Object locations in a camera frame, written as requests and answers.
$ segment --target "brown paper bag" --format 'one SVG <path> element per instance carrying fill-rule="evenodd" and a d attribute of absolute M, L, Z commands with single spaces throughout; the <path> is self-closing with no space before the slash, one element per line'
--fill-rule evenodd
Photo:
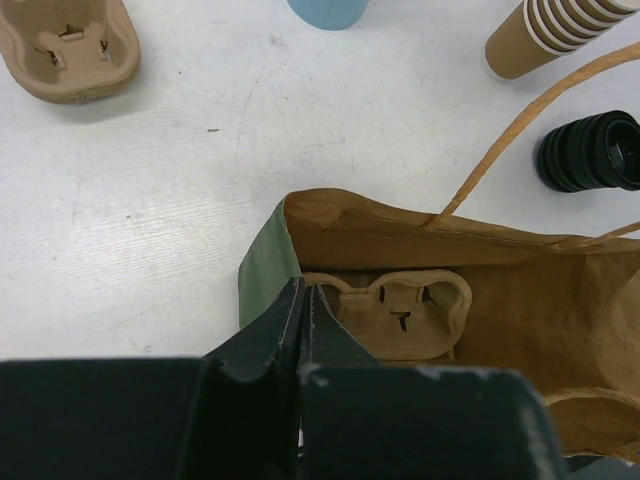
<path fill-rule="evenodd" d="M 452 216 L 499 154 L 555 98 L 638 58 L 640 43 L 551 87 L 514 120 L 439 215 L 342 190 L 288 195 L 240 267 L 241 324 L 303 272 L 348 279 L 449 270 L 473 294 L 464 333 L 450 355 L 417 362 L 519 370 L 549 405 L 567 455 L 640 463 L 640 241 L 618 238 L 640 229 L 640 222 L 585 238 Z M 385 361 L 416 363 L 402 356 Z"/>

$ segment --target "white tabletop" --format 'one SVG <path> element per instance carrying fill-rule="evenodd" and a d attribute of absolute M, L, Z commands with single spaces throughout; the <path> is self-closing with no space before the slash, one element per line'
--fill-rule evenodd
<path fill-rule="evenodd" d="M 126 3 L 143 63 L 125 92 L 51 105 L 0 68 L 2 358 L 206 353 L 237 330 L 238 264 L 287 192 L 435 212 L 527 103 L 640 31 L 499 83 L 481 52 L 517 0 L 372 1 L 343 32 L 286 0 Z M 532 165 L 556 126 L 640 117 L 638 79 L 640 62 L 565 94 L 458 213 L 548 233 L 638 220 L 640 193 L 554 193 Z"/>

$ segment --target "kraft paper cup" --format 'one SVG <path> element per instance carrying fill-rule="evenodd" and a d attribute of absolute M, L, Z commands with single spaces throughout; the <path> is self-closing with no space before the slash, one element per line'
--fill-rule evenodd
<path fill-rule="evenodd" d="M 596 0 L 576 0 L 577 4 L 585 11 L 590 17 L 600 20 L 602 22 L 619 22 L 625 18 L 633 15 L 633 13 L 616 13 L 608 10 L 606 7 L 600 5 Z"/>
<path fill-rule="evenodd" d="M 526 15 L 528 1 L 516 7 L 485 45 L 487 65 L 501 79 L 521 77 L 565 54 L 536 36 Z"/>
<path fill-rule="evenodd" d="M 538 9 L 542 16 L 542 22 L 549 30 L 551 30 L 553 35 L 570 45 L 583 45 L 589 42 L 591 38 L 580 37 L 562 25 L 562 23 L 556 18 L 556 13 L 553 11 L 553 1 L 554 0 L 538 0 Z"/>
<path fill-rule="evenodd" d="M 602 20 L 593 18 L 580 5 L 578 5 L 577 0 L 562 1 L 561 5 L 565 8 L 566 12 L 571 18 L 573 18 L 578 24 L 582 25 L 584 28 L 587 28 L 592 32 L 597 33 L 600 30 L 608 30 L 618 22 L 616 20 L 603 22 Z"/>
<path fill-rule="evenodd" d="M 529 18 L 529 23 L 531 27 L 536 33 L 536 36 L 548 47 L 552 48 L 554 51 L 558 52 L 571 52 L 580 48 L 582 44 L 580 43 L 567 43 L 564 42 L 560 37 L 554 35 L 553 32 L 547 28 L 542 15 L 540 7 L 540 0 L 527 0 L 527 10 L 526 15 Z"/>
<path fill-rule="evenodd" d="M 551 6 L 553 16 L 565 29 L 567 29 L 573 35 L 575 35 L 576 37 L 585 38 L 587 40 L 593 40 L 602 32 L 604 32 L 604 30 L 594 32 L 593 30 L 580 25 L 571 17 L 571 15 L 569 15 L 564 5 L 565 3 L 566 0 L 549 0 L 549 5 Z"/>

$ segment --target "blue cup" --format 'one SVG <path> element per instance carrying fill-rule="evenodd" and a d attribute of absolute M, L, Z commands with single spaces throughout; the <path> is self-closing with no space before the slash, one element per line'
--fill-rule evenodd
<path fill-rule="evenodd" d="M 369 0 L 287 0 L 296 14 L 322 30 L 344 30 L 362 17 Z"/>

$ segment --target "bag handle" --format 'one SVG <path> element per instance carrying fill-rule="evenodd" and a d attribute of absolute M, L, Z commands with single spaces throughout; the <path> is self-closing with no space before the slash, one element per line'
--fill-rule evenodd
<path fill-rule="evenodd" d="M 587 63 L 582 68 L 579 68 L 573 73 L 570 73 L 558 83 L 553 85 L 549 90 L 544 92 L 516 117 L 511 122 L 511 125 L 500 135 L 498 140 L 489 148 L 484 158 L 480 160 L 480 163 L 471 171 L 471 174 L 462 184 L 462 187 L 455 194 L 453 199 L 447 204 L 442 212 L 436 215 L 429 223 L 422 228 L 425 230 L 435 230 L 442 222 L 453 215 L 458 207 L 466 200 L 473 189 L 478 185 L 482 177 L 487 173 L 489 168 L 495 163 L 500 154 L 513 142 L 518 135 L 533 121 L 540 113 L 547 108 L 553 101 L 562 95 L 564 92 L 582 82 L 589 80 L 591 77 L 598 75 L 601 72 L 617 67 L 627 62 L 640 59 L 640 42 L 633 43 L 625 48 L 616 50 L 602 57 L 596 58 L 592 62 Z M 611 232 L 605 233 L 596 238 L 580 238 L 580 239 L 568 239 L 560 242 L 557 245 L 566 246 L 591 246 L 602 243 L 606 240 L 619 237 L 620 235 L 626 235 L 627 233 L 640 230 L 640 222 L 632 223 L 625 227 L 617 228 Z"/>

